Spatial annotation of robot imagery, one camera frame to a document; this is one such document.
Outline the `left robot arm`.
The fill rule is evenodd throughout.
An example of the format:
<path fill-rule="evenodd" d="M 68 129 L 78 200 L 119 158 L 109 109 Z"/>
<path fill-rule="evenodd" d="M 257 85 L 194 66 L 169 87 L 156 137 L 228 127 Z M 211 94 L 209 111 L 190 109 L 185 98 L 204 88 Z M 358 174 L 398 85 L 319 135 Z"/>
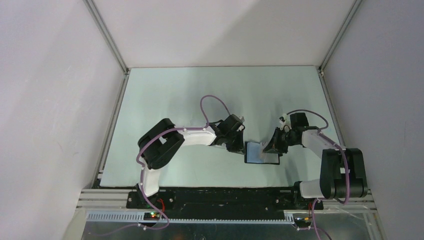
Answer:
<path fill-rule="evenodd" d="M 169 118 L 160 120 L 137 142 L 139 153 L 136 162 L 142 167 L 138 201 L 145 208 L 156 206 L 161 169 L 182 147 L 218 147 L 230 153 L 244 155 L 244 121 L 243 117 L 235 114 L 230 114 L 224 120 L 207 122 L 204 127 L 176 127 Z"/>

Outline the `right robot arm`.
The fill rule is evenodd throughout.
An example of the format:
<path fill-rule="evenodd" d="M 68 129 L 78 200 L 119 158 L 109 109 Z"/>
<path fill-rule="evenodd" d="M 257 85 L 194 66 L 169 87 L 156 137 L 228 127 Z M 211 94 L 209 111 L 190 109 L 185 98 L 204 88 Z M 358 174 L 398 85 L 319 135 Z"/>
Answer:
<path fill-rule="evenodd" d="M 326 118 L 318 113 L 323 127 L 311 126 L 307 109 L 296 109 L 279 118 L 271 139 L 262 144 L 260 153 L 278 157 L 288 153 L 289 147 L 301 146 L 320 158 L 319 178 L 294 183 L 291 204 L 304 209 L 311 199 L 336 200 L 347 204 L 350 198 L 363 198 L 368 193 L 364 156 L 358 148 L 342 146 L 324 134 L 329 127 Z"/>

